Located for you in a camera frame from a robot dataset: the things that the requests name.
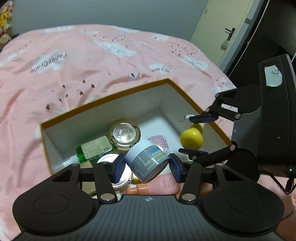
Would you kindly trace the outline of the orange cardboard box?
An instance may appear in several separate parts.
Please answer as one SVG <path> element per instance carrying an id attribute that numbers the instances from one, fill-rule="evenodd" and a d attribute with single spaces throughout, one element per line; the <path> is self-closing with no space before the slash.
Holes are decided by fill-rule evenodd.
<path id="1" fill-rule="evenodd" d="M 51 174 L 77 163 L 76 148 L 101 136 L 117 120 L 136 124 L 141 139 L 165 136 L 171 153 L 181 148 L 180 135 L 189 129 L 188 114 L 202 108 L 169 79 L 146 83 L 85 104 L 41 124 L 47 164 Z"/>

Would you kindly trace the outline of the pink lotion bottle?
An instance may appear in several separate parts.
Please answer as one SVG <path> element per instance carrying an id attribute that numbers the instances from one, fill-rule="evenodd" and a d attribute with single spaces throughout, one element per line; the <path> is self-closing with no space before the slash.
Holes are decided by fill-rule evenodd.
<path id="1" fill-rule="evenodd" d="M 175 181 L 172 173 L 158 175 L 147 184 L 129 185 L 127 194 L 131 195 L 172 195 L 181 190 L 181 185 Z"/>

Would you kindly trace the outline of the pink foil sachet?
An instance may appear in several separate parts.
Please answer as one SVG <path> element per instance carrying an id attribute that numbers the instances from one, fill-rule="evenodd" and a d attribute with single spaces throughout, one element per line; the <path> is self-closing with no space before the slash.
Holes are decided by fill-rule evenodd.
<path id="1" fill-rule="evenodd" d="M 148 140 L 158 146 L 165 154 L 169 155 L 171 153 L 168 142 L 163 135 L 155 135 L 148 138 Z"/>

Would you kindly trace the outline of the pink bed duvet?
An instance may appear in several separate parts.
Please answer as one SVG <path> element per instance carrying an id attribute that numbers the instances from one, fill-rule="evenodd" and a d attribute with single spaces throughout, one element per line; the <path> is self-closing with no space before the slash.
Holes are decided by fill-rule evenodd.
<path id="1" fill-rule="evenodd" d="M 238 88 L 196 46 L 160 34 L 62 26 L 8 43 L 1 52 L 1 240 L 295 240 L 295 178 L 274 176 L 247 149 L 202 167 L 198 201 L 179 201 L 183 183 L 172 195 L 127 194 L 142 184 L 133 172 L 114 189 L 118 201 L 98 201 L 98 160 L 50 173 L 42 123 L 163 79 L 203 111 L 219 103 L 216 94 Z M 233 121 L 203 124 L 199 150 L 234 142 Z M 111 153 L 120 154 L 114 146 Z"/>

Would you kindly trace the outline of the green liquid bottle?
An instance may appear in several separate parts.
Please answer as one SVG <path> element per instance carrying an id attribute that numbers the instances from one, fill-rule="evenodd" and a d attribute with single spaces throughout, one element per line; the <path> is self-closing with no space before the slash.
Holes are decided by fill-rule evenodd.
<path id="1" fill-rule="evenodd" d="M 106 153 L 112 151 L 113 145 L 107 136 L 101 136 L 89 142 L 79 145 L 76 148 L 77 157 L 80 163 L 86 161 L 97 161 Z"/>

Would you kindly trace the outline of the plush toy column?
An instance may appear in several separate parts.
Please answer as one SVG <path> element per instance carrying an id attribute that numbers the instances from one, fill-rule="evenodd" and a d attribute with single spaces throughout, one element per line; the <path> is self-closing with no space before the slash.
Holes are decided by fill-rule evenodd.
<path id="1" fill-rule="evenodd" d="M 1 1 L 0 9 L 0 37 L 1 37 L 1 51 L 8 42 L 12 40 L 12 15 L 15 1 Z"/>

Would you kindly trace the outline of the cream room door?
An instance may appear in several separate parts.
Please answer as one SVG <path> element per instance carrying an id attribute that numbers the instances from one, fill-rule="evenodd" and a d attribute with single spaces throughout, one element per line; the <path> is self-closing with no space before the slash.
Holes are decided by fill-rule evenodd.
<path id="1" fill-rule="evenodd" d="M 191 43 L 215 65 L 226 72 L 246 40 L 264 1 L 208 1 L 193 33 Z M 225 28 L 236 28 L 226 50 L 220 48 L 228 34 Z"/>

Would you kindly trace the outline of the brown glass jar gold lid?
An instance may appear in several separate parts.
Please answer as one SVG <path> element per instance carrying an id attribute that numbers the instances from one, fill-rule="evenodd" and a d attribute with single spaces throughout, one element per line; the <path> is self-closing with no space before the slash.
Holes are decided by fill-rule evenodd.
<path id="1" fill-rule="evenodd" d="M 107 137 L 118 153 L 126 154 L 140 141 L 140 128 L 127 120 L 117 120 L 108 130 Z"/>

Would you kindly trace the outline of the yellow lemon toy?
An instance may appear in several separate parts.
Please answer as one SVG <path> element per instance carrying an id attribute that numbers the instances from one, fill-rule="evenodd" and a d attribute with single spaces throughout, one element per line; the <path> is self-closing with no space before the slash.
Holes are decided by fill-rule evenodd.
<path id="1" fill-rule="evenodd" d="M 191 127 L 180 135 L 180 142 L 183 148 L 185 149 L 194 149 L 198 150 L 203 145 L 203 123 L 194 123 Z"/>

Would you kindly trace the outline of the white round jar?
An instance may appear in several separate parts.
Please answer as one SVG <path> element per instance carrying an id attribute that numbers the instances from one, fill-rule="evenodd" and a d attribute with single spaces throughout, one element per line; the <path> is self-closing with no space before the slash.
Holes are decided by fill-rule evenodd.
<path id="1" fill-rule="evenodd" d="M 125 154 L 107 154 L 97 163 L 103 163 L 112 186 L 115 190 L 122 189 L 130 182 L 132 171 L 125 162 Z"/>

